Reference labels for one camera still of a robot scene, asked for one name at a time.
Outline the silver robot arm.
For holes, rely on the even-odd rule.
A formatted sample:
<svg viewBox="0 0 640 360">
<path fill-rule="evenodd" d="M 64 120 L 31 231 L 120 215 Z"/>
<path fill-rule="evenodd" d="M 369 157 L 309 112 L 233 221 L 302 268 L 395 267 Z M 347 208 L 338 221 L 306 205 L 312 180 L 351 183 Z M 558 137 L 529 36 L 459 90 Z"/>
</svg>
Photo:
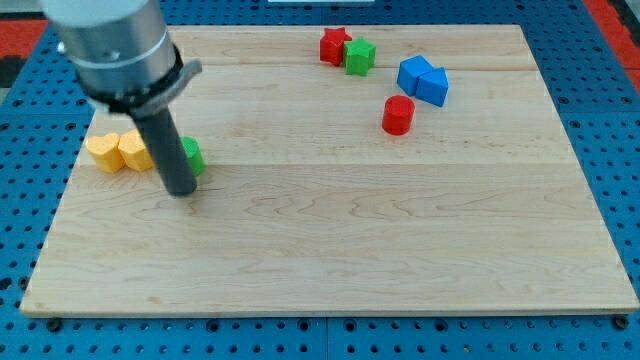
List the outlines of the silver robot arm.
<svg viewBox="0 0 640 360">
<path fill-rule="evenodd" d="M 184 62 L 154 0 L 40 0 L 89 99 L 129 116 L 172 196 L 197 188 L 170 103 L 202 72 Z"/>
</svg>

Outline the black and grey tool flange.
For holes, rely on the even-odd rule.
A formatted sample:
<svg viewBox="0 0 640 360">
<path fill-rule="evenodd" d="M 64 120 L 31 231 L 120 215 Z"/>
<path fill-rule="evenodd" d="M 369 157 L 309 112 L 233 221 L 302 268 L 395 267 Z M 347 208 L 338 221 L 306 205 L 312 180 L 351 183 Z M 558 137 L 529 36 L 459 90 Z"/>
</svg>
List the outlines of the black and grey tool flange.
<svg viewBox="0 0 640 360">
<path fill-rule="evenodd" d="M 202 72 L 202 63 L 196 59 L 184 64 L 177 46 L 173 46 L 176 61 L 173 67 L 158 81 L 140 89 L 125 92 L 107 92 L 87 89 L 92 105 L 102 112 L 126 114 L 131 117 L 155 115 L 169 107 L 187 87 L 191 80 Z"/>
</svg>

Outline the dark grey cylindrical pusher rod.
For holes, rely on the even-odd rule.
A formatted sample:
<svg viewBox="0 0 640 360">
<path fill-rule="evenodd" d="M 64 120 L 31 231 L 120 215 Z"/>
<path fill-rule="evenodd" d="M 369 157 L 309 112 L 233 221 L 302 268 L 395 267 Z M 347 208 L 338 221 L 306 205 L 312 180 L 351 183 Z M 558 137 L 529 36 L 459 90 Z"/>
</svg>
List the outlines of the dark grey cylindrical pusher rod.
<svg viewBox="0 0 640 360">
<path fill-rule="evenodd" d="M 169 110 L 163 108 L 154 115 L 132 119 L 165 190 L 176 197 L 192 194 L 197 180 Z"/>
</svg>

